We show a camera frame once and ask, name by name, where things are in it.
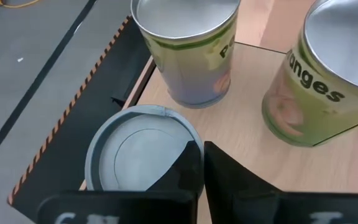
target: can rim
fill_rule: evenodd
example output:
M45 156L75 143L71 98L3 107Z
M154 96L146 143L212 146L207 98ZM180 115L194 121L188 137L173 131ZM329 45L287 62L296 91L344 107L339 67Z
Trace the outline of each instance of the can rim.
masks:
M93 136L93 139L91 143L89 144L88 151L86 153L86 159L85 159L85 181L86 181L86 187L89 190L94 190L94 184L93 184L93 175L92 175L92 161L94 157L94 150L96 148L96 145L100 142L100 137L102 134L104 134L112 124L114 124L116 121L120 120L125 115L128 115L130 113L138 113L138 114L152 114L152 115L159 115L159 116L166 116L169 118L174 119L175 121L178 121L181 125L183 125L190 135L193 137L195 142L197 143L200 154L201 154L201 164L202 167L204 166L204 144L197 133L196 129L190 124L190 122L183 117L181 114L177 113L176 111L173 111L171 109L168 109L164 106L158 106L158 105L137 105L132 106L128 109L122 110L112 117L110 117L106 122L102 124L102 126L98 129L96 134Z
M318 8L320 8L321 6L323 6L324 4L326 4L327 2L329 1L335 1L335 0L316 0L312 6L310 7L308 13L306 14L306 17L303 21L303 28L302 28L302 33L303 33L303 38L305 39L305 46L306 48L308 49L308 51L310 52L310 55L312 56L313 60L315 62L318 62L320 65L321 65L321 68L329 73L330 75L340 79L341 81L344 81L346 82L346 84L349 84L351 85L352 87L358 89L358 84L346 79L346 78L343 78L342 76L340 76L339 74L337 74L336 72L334 72L327 64L325 64L317 55L317 53L314 51L314 49L311 47L311 44L310 44L310 41L309 41L309 38L306 34L306 23L310 17L310 15L312 15L312 13L315 12L315 10L317 10Z
M230 15L228 15L227 18L225 18L222 22L220 22L219 24L217 24L216 26L204 31L204 32L201 32L201 33L198 33L198 34L193 34L193 35L187 35L187 36L183 36L183 37L167 37L167 36L164 36L164 35L159 35L159 34L156 34L154 32L151 32L149 30L147 30L144 26L142 26L139 22L139 20L137 19L137 13L136 13L136 9L137 9L137 6L139 5L140 1L143 1L143 0L131 0L131 14L132 14L132 18L134 18L136 24L142 29L144 30L146 33L154 36L154 37L158 37L158 38L162 38L162 39L168 39L168 40L189 40L189 39L194 39L196 37L201 37L201 36L204 36L204 35L208 35L208 34L211 34L213 33L214 31L216 31L217 29L219 29L220 27L222 27L227 21L230 21L233 16L236 15L236 12L240 6L240 3L241 3L241 0L237 0L237 4L236 6L234 7L234 9L231 11Z

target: silver lid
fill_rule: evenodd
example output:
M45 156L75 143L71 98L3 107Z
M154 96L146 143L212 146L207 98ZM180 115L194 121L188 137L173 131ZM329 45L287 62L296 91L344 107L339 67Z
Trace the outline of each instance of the silver lid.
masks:
M305 22L306 41L330 72L358 86L358 0L318 0Z
M131 12L143 30L183 39L216 30L236 12L240 0L132 0Z
M203 165L203 143L178 113L154 105L120 111L100 127L89 145L87 188L145 191L171 168L188 141L197 143Z

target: black stripe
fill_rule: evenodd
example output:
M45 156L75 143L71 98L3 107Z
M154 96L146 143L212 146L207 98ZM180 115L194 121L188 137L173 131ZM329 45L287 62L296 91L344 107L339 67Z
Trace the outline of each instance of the black stripe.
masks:
M17 119L19 118L20 114L23 112L24 108L27 106L31 98L34 96L35 92L38 90L39 86L48 75L48 72L53 67L57 59L59 58L60 54L63 52L66 45L69 43L71 38L74 35L75 30L77 27L84 21L85 17L88 15L90 10L92 9L93 5L95 4L96 0L88 0L85 7L82 9L80 14L75 19L74 23L71 25L69 30L64 35L63 39L57 45L56 49L53 51L47 62L45 63L44 67L42 67L41 71L38 73L37 77L35 78L34 82L31 84L29 89L26 91L24 96L21 98L20 102L17 104L11 115L9 115L8 119L5 121L4 125L0 129L0 145L3 140L6 138L7 134L12 129L13 125L16 123Z

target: wooden table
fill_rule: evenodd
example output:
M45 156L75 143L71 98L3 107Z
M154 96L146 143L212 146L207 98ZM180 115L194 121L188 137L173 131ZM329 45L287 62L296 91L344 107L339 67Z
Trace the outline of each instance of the wooden table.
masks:
M358 192L358 129L316 148L291 146L276 138L261 114L265 91L284 54L236 44L227 95L209 108L176 104L158 69L138 105L162 105L186 117L204 141L212 141L244 167L286 191ZM211 223L205 191L198 223Z

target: can label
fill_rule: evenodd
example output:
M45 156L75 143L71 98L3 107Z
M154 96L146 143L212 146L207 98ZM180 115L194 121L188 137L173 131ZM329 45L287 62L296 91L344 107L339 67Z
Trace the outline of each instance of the can label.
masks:
M269 128L286 142L315 146L358 126L358 96L314 69L299 43L264 97Z
M236 19L235 14L211 34L186 41L142 32L175 101L185 106L206 106L227 92Z

